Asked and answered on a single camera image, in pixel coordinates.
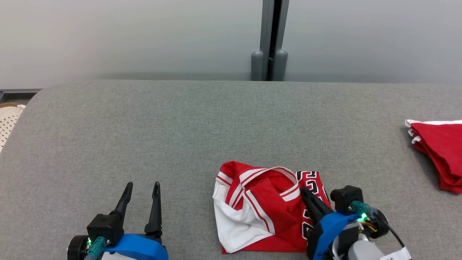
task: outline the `red jersey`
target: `red jersey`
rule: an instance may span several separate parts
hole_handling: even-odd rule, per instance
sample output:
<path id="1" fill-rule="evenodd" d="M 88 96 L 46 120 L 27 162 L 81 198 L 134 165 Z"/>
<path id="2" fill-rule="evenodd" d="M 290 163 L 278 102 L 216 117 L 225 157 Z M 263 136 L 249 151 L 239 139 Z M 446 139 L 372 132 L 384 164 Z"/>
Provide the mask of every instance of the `red jersey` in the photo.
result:
<path id="1" fill-rule="evenodd" d="M 331 206 L 316 171 L 294 173 L 285 167 L 254 167 L 236 161 L 223 164 L 213 194 L 223 253 L 305 252 L 313 223 L 301 186 Z"/>

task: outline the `folded red cloth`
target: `folded red cloth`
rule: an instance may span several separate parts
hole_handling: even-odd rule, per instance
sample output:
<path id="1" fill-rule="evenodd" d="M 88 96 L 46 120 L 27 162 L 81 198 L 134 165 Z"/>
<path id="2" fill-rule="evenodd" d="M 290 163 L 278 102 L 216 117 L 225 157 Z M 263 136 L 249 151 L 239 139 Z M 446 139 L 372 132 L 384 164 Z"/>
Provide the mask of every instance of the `folded red cloth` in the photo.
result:
<path id="1" fill-rule="evenodd" d="M 222 253 L 306 252 L 313 222 L 300 187 L 307 187 L 330 207 L 319 172 L 237 161 L 223 164 L 213 191 Z"/>
<path id="2" fill-rule="evenodd" d="M 406 120 L 413 146 L 427 154 L 438 171 L 439 188 L 462 193 L 462 120 Z"/>

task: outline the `white fabric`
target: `white fabric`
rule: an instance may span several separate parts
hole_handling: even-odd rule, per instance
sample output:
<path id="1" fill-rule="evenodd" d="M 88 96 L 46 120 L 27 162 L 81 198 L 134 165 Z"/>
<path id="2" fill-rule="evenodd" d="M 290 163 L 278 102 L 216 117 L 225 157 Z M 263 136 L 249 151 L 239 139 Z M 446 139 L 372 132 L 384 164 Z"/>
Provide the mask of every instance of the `white fabric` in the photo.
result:
<path id="1" fill-rule="evenodd" d="M 219 172 L 213 191 L 213 202 L 218 238 L 226 252 L 239 251 L 248 245 L 274 235 L 273 221 L 258 204 L 253 194 L 250 191 L 245 191 L 245 184 L 269 170 L 283 174 L 294 183 L 293 187 L 280 193 L 280 196 L 285 201 L 296 199 L 300 196 L 297 175 L 294 172 L 285 167 L 259 168 L 249 170 L 239 176 L 239 180 L 244 186 L 238 185 L 230 199 L 230 205 L 232 206 L 229 206 L 226 203 L 226 195 L 230 191 L 231 182 L 228 184 L 228 180 L 231 178 L 224 178 L 226 175 Z M 242 197 L 244 198 L 242 209 L 235 210 L 234 207 Z"/>
<path id="2" fill-rule="evenodd" d="M 411 127 L 412 124 L 414 123 L 422 123 L 422 124 L 435 124 L 435 125 L 439 125 L 439 124 L 462 124 L 462 120 L 454 120 L 454 121 L 426 121 L 426 122 L 421 122 L 421 121 L 417 121 L 417 120 L 411 120 L 411 119 L 408 119 L 404 122 L 404 124 L 407 126 L 407 127 Z"/>
<path id="3" fill-rule="evenodd" d="M 233 253 L 264 238 L 272 236 L 265 223 L 256 215 L 249 203 L 241 210 L 226 204 L 229 187 L 215 183 L 213 202 L 217 222 L 218 238 L 226 252 Z"/>

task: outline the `gray felt surface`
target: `gray felt surface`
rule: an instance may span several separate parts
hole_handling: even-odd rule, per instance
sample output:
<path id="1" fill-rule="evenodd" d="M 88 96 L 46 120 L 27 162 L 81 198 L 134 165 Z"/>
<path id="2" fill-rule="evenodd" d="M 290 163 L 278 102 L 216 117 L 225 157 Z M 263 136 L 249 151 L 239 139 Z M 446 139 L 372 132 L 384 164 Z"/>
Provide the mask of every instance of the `gray felt surface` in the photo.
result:
<path id="1" fill-rule="evenodd" d="M 405 119 L 462 118 L 462 88 L 428 85 L 90 81 L 46 88 L 0 154 L 0 258 L 65 259 L 70 239 L 134 183 L 125 230 L 147 223 L 162 188 L 171 259 L 306 259 L 222 255 L 212 192 L 222 163 L 318 170 L 328 192 L 363 189 L 414 259 L 459 259 L 462 198 L 438 190 Z M 376 240 L 399 249 L 391 234 Z"/>

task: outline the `gray wall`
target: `gray wall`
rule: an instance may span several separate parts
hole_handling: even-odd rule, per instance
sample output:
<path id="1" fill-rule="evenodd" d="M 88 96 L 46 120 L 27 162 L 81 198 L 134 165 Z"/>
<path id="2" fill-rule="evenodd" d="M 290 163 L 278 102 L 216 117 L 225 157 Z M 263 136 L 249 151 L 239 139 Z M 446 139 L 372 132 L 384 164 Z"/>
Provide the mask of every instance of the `gray wall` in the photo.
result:
<path id="1" fill-rule="evenodd" d="M 0 0 L 0 89 L 249 80 L 261 0 Z"/>
<path id="2" fill-rule="evenodd" d="M 462 1 L 290 0 L 285 80 L 462 83 Z"/>

